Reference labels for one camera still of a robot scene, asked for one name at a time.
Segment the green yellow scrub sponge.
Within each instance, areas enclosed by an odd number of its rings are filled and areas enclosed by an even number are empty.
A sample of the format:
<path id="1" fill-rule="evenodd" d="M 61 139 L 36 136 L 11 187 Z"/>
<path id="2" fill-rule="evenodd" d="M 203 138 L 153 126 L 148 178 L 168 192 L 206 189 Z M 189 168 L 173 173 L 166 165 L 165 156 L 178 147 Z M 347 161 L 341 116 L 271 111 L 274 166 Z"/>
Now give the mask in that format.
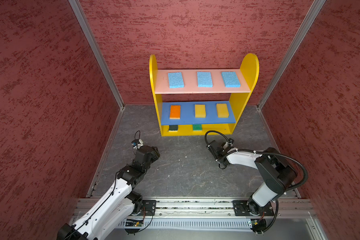
<path id="1" fill-rule="evenodd" d="M 203 130 L 202 125 L 193 125 L 194 132 L 201 132 Z"/>

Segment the dark green curved sponge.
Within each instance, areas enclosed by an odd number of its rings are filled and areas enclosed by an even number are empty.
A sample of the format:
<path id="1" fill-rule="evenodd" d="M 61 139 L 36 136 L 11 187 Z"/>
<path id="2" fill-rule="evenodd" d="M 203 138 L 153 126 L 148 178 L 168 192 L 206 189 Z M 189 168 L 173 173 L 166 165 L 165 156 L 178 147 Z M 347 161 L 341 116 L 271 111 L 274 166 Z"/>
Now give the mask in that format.
<path id="1" fill-rule="evenodd" d="M 179 130 L 178 125 L 170 125 L 168 131 L 169 132 L 177 132 Z"/>

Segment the orange sponge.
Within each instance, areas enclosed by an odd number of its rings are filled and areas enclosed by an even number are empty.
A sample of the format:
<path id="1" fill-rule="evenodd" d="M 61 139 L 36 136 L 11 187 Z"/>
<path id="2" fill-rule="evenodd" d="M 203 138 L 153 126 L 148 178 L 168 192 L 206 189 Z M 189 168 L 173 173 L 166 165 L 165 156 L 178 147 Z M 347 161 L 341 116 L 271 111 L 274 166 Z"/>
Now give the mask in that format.
<path id="1" fill-rule="evenodd" d="M 181 118 L 181 105 L 171 105 L 170 120 L 179 120 Z"/>

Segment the blue sponge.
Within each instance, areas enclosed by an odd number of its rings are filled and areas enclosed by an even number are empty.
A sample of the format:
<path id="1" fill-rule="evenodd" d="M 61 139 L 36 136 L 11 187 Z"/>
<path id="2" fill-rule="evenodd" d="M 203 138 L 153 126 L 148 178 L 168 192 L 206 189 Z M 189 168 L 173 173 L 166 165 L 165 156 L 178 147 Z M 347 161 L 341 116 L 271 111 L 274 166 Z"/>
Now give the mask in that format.
<path id="1" fill-rule="evenodd" d="M 169 88 L 177 89 L 184 88 L 184 80 L 181 72 L 168 73 Z"/>
<path id="2" fill-rule="evenodd" d="M 226 88 L 240 88 L 241 83 L 236 72 L 221 73 Z"/>
<path id="3" fill-rule="evenodd" d="M 212 88 L 213 80 L 211 72 L 197 72 L 198 87 L 199 88 Z"/>

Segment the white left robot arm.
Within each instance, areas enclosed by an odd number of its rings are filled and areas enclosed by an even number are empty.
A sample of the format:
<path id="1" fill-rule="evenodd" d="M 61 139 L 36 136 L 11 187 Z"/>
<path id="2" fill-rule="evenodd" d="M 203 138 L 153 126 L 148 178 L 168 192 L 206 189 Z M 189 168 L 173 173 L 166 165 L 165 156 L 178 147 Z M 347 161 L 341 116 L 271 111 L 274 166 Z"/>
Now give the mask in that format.
<path id="1" fill-rule="evenodd" d="M 133 189 L 146 172 L 144 168 L 130 165 L 117 172 L 109 190 L 73 225 L 64 224 L 57 233 L 57 239 L 104 240 L 126 217 L 139 214 L 143 197 Z"/>

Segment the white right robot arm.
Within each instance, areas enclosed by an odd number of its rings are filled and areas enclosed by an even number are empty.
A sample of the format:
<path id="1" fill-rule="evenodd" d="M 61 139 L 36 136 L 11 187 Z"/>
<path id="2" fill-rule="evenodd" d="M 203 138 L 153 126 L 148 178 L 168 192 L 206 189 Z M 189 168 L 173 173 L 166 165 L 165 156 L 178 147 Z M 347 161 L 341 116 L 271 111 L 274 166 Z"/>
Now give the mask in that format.
<path id="1" fill-rule="evenodd" d="M 304 185 L 308 180 L 307 169 L 295 159 L 282 155 L 274 148 L 255 151 L 234 148 L 230 142 L 207 143 L 221 169 L 229 165 L 241 165 L 259 171 L 263 183 L 249 197 L 245 210 L 252 216 L 263 214 L 270 202 L 284 193 Z"/>

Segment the yellow wooden shelf unit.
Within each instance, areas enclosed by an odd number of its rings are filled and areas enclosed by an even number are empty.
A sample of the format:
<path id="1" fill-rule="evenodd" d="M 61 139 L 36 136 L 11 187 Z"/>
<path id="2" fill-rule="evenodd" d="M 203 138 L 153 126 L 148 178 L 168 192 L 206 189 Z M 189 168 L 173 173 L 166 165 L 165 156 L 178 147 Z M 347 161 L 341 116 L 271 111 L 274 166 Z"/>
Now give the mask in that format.
<path id="1" fill-rule="evenodd" d="M 216 130 L 226 135 L 232 134 L 257 84 L 260 72 L 259 59 L 255 54 L 247 54 L 242 60 L 240 68 L 232 71 L 236 72 L 240 80 L 240 88 L 226 88 L 221 75 L 224 70 L 214 69 L 209 70 L 213 80 L 212 88 L 198 87 L 198 70 L 180 70 L 185 87 L 170 89 L 168 73 L 171 73 L 171 70 L 160 70 L 155 55 L 151 55 L 149 63 L 150 82 L 161 135 L 163 137 L 202 136 L 210 130 Z M 217 101 L 180 101 L 175 103 L 163 101 L 163 95 L 176 94 L 230 94 L 229 100 L 224 102 L 228 105 L 230 116 L 218 118 Z M 206 106 L 206 118 L 195 118 L 196 104 Z M 181 105 L 181 118 L 179 120 L 170 120 L 171 105 Z M 170 125 L 178 125 L 179 130 L 169 132 Z M 202 125 L 203 130 L 194 132 L 193 125 Z"/>

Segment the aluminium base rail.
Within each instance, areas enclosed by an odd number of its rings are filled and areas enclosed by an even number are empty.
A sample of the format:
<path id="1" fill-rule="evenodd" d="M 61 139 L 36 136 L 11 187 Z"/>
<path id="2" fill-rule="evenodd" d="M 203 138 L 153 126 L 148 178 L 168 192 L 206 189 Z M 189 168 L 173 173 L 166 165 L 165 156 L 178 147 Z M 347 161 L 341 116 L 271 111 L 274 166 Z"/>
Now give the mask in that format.
<path id="1" fill-rule="evenodd" d="M 309 224 L 317 218 L 310 200 L 282 199 L 270 202 L 263 214 L 252 216 L 246 210 L 247 200 L 224 198 L 181 199 L 156 198 L 143 200 L 142 211 L 122 220 L 116 228 L 138 233 L 147 227 L 173 229 L 253 230 L 262 235 L 265 229 L 280 219 L 306 219 Z"/>

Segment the aluminium corner frame post right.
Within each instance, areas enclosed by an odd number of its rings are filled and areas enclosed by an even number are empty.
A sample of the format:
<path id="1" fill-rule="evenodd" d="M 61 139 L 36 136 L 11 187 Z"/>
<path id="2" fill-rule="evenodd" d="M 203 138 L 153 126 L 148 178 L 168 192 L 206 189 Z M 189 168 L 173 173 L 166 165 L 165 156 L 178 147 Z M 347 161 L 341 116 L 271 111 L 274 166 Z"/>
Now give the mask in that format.
<path id="1" fill-rule="evenodd" d="M 295 34 L 288 50 L 286 51 L 279 67 L 277 68 L 267 89 L 265 90 L 262 98 L 260 99 L 259 104 L 257 105 L 257 110 L 259 112 L 262 111 L 265 103 L 267 102 L 268 98 L 271 96 L 272 91 L 276 87 L 277 83 L 279 82 L 284 71 L 286 70 L 290 61 L 294 57 L 296 51 L 300 47 L 301 43 L 303 42 L 305 36 L 307 35 L 308 31 L 310 30 L 312 24 L 314 23 L 315 19 L 319 15 L 319 13 L 325 3 L 326 3 L 326 0 L 314 0 L 313 1 L 312 5 L 309 8 L 305 18 L 303 19 L 297 33 Z"/>

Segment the aluminium corner frame post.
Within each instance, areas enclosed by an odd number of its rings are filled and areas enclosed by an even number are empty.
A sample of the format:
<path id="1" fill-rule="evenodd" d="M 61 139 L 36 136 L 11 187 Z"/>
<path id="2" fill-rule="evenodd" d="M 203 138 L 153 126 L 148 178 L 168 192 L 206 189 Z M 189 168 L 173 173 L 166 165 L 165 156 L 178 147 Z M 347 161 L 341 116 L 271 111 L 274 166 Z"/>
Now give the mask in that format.
<path id="1" fill-rule="evenodd" d="M 308 31 L 310 30 L 312 24 L 314 23 L 315 19 L 319 15 L 319 13 L 325 3 L 326 3 L 326 0 L 314 0 L 313 1 L 312 5 L 309 8 L 305 18 L 303 19 L 297 33 L 295 34 L 288 50 L 286 51 L 279 67 L 277 68 L 267 89 L 265 90 L 262 98 L 260 99 L 259 104 L 257 105 L 257 110 L 259 112 L 262 111 L 265 103 L 267 102 L 268 98 L 271 96 L 272 91 L 276 87 L 277 83 L 279 82 L 284 71 L 286 70 L 290 61 L 294 57 L 296 51 L 300 47 L 301 43 L 303 42 L 305 36 L 307 35 Z"/>
<path id="2" fill-rule="evenodd" d="M 125 108 L 125 103 L 121 97 L 121 94 L 116 86 L 116 83 L 114 81 L 114 78 L 112 77 L 111 71 L 105 61 L 105 58 L 101 52 L 101 49 L 95 39 L 95 36 L 93 34 L 93 31 L 91 30 L 90 24 L 85 16 L 85 13 L 83 11 L 83 8 L 80 4 L 80 1 L 78 0 L 69 0 L 69 4 L 79 22 L 79 25 L 90 45 L 90 48 L 97 60 L 97 63 L 99 64 L 102 73 L 112 91 L 112 94 L 119 106 L 119 108 L 123 111 Z"/>

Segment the aluminium corner frame post left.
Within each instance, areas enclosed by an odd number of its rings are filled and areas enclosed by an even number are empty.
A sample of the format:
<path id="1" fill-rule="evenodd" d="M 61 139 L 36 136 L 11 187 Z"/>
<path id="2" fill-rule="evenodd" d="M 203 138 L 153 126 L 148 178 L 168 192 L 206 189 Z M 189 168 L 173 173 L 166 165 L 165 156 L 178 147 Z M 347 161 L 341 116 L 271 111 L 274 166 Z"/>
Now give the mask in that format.
<path id="1" fill-rule="evenodd" d="M 91 30 L 90 24 L 85 16 L 85 13 L 83 11 L 83 8 L 80 4 L 80 1 L 78 0 L 69 0 L 69 4 L 79 22 L 79 25 L 90 45 L 90 48 L 97 60 L 97 63 L 99 64 L 102 73 L 112 91 L 112 94 L 119 106 L 119 108 L 123 111 L 125 108 L 125 103 L 121 97 L 121 94 L 116 86 L 116 83 L 114 81 L 114 78 L 112 77 L 111 71 L 105 61 L 105 58 L 101 52 L 101 49 L 95 39 L 95 36 L 93 34 L 93 31 Z"/>

